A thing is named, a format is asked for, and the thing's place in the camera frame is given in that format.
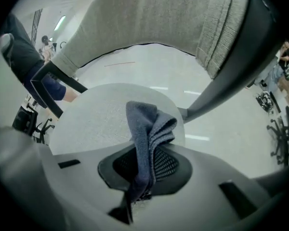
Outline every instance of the ceiling light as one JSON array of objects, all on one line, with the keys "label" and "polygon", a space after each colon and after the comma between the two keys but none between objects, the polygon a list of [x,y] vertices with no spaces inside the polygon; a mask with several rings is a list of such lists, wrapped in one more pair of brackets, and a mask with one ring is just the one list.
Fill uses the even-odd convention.
[{"label": "ceiling light", "polygon": [[60,18],[58,24],[56,25],[56,27],[55,27],[55,29],[54,29],[55,31],[58,30],[59,26],[62,24],[62,22],[64,21],[65,17],[66,17],[66,16],[63,15],[63,16]]}]

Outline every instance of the white floor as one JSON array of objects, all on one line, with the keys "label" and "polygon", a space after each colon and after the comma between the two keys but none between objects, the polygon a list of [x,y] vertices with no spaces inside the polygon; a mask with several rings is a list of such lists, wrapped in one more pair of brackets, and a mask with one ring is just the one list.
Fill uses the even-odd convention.
[{"label": "white floor", "polygon": [[[201,94],[211,79],[193,56],[158,44],[133,46],[103,56],[77,71],[80,83],[133,83],[154,88],[181,108]],[[278,170],[270,156],[274,140],[266,130],[267,113],[254,96],[255,86],[185,124],[187,148],[215,155],[248,177]],[[59,102],[63,110],[68,103]]]}]

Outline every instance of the gray fabric cushion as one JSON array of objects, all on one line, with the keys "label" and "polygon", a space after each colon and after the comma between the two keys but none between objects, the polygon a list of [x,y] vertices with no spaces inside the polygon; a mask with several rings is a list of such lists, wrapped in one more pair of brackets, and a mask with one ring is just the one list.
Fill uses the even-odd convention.
[{"label": "gray fabric cushion", "polygon": [[78,30],[53,58],[68,76],[92,59],[142,43],[195,55],[216,76],[248,0],[93,0]]},{"label": "gray fabric cushion", "polygon": [[51,135],[54,154],[90,151],[131,139],[125,106],[128,101],[151,103],[178,120],[173,144],[184,146],[184,125],[178,108],[164,94],[134,84],[106,84],[88,89],[63,112]]}]

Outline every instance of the gray towel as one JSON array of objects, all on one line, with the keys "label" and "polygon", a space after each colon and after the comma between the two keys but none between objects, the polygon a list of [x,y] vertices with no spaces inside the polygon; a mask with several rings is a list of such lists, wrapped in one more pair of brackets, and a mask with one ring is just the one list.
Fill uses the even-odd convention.
[{"label": "gray towel", "polygon": [[155,184],[154,150],[174,139],[172,130],[177,119],[158,110],[155,105],[134,101],[126,104],[126,117],[137,153],[138,174],[128,191],[130,200],[135,202],[147,195]]}]

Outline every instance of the chair seat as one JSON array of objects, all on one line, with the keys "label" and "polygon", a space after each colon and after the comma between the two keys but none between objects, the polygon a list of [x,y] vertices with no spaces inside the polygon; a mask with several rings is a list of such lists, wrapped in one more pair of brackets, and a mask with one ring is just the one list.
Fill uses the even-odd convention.
[{"label": "chair seat", "polygon": [[172,100],[147,87],[116,83],[91,88],[71,103],[51,135],[53,154],[96,150],[130,140],[125,112],[128,101],[154,104],[177,118],[172,143],[184,146],[183,119]]}]

